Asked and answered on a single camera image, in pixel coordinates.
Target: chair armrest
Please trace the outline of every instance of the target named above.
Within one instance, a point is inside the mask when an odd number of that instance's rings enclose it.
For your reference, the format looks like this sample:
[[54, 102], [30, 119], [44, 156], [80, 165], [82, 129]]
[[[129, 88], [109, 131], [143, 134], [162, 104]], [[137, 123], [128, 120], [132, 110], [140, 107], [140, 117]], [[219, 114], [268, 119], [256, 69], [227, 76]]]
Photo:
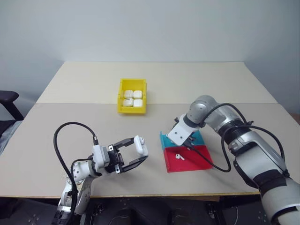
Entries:
[[0, 90], [0, 103], [13, 102], [19, 97], [19, 94], [14, 91]]

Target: black chair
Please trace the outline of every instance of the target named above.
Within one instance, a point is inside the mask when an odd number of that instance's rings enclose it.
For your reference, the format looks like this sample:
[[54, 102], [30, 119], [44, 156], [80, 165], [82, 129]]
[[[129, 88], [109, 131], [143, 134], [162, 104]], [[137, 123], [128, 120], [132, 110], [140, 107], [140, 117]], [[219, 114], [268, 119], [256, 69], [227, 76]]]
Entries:
[[18, 93], [14, 91], [0, 90], [0, 103], [14, 117], [14, 120], [0, 120], [0, 155], [14, 131], [20, 125], [19, 121], [24, 119], [13, 103], [18, 97]]

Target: robotic arm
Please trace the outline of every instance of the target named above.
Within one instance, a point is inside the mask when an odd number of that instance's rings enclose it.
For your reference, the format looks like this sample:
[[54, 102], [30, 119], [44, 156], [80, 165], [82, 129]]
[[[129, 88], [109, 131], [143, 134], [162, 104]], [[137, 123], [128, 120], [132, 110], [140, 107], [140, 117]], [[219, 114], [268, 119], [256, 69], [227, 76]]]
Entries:
[[300, 221], [300, 185], [287, 172], [282, 157], [228, 106], [211, 96], [200, 96], [167, 134], [176, 145], [190, 146], [194, 131], [208, 124], [228, 144], [235, 156], [237, 172], [251, 187], [258, 188], [268, 219], [275, 224], [294, 225]]
[[[124, 166], [119, 148], [135, 144], [139, 158]], [[108, 175], [112, 172], [125, 173], [139, 166], [148, 157], [145, 140], [138, 135], [134, 138], [124, 139], [107, 147], [100, 146], [96, 141], [93, 145], [92, 155], [87, 159], [75, 160], [71, 166], [76, 187], [77, 199], [72, 197], [72, 182], [67, 177], [65, 188], [61, 194], [57, 211], [52, 220], [52, 225], [80, 224], [81, 216], [85, 212], [91, 194], [91, 185], [95, 178]], [[74, 215], [71, 211], [72, 201], [76, 202]]]

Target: floor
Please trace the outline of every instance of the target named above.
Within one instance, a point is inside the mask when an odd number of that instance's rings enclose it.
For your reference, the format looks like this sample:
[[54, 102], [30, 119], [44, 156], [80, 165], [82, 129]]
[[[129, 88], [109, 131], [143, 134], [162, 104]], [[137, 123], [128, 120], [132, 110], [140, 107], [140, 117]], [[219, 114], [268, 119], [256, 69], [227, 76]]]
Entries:
[[[1, 206], [9, 208], [7, 199], [0, 198]], [[16, 206], [10, 218], [0, 219], [1, 225], [48, 225], [56, 212], [57, 199], [38, 202], [30, 199], [15, 199]], [[95, 225], [107, 225], [117, 211], [124, 207], [137, 212], [138, 224], [166, 225], [168, 213], [176, 208], [187, 211], [195, 225], [217, 225], [213, 213], [208, 213], [208, 204], [198, 200], [178, 200], [170, 198], [112, 198], [91, 199], [88, 212], [94, 210], [95, 205], [102, 204], [104, 210], [94, 219]], [[247, 203], [238, 207], [222, 210], [224, 221], [222, 225], [269, 225], [260, 201]]]

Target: yellow bin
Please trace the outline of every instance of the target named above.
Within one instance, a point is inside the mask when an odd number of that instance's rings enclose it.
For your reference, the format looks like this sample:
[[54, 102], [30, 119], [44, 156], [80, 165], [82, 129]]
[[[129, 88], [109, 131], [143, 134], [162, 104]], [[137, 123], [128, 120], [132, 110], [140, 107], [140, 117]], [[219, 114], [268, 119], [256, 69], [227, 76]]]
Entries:
[[[122, 106], [124, 100], [124, 91], [141, 90], [142, 91], [142, 107]], [[146, 113], [146, 79], [121, 78], [118, 94], [118, 113], [128, 114], [145, 114]]]

